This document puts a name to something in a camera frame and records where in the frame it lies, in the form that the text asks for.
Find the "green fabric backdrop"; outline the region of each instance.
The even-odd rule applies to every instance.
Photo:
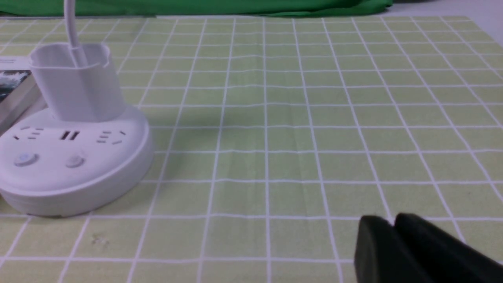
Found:
[[[380,13],[393,0],[76,0],[79,16],[225,15],[284,17],[357,16]],[[0,12],[62,16],[63,0],[0,0]]]

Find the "white power strip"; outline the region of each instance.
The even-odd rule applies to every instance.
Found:
[[[0,194],[38,216],[73,216],[134,187],[153,160],[147,119],[124,102],[110,49],[80,44],[75,0],[65,0],[68,43],[36,48],[30,68],[48,109],[0,137]]]
[[[82,214],[131,189],[152,159],[147,120],[133,106],[101,123],[59,121],[44,109],[0,138],[0,192],[26,214]]]

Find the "light green grid tablecloth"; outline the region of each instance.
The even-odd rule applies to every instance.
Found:
[[[354,283],[359,217],[400,211],[503,261],[503,48],[468,18],[78,26],[110,46],[155,161],[90,215],[0,203],[0,282]],[[0,22],[0,55],[65,40]]]

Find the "power strip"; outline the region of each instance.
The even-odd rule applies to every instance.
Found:
[[[127,192],[152,159],[147,120],[133,106],[101,123],[59,121],[44,109],[0,138],[0,192],[26,214],[82,214]]]

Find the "white cord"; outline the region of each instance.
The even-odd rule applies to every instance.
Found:
[[[85,67],[88,65],[88,60],[78,40],[77,28],[75,26],[75,0],[64,0],[64,19],[73,64],[75,64],[75,67]]]

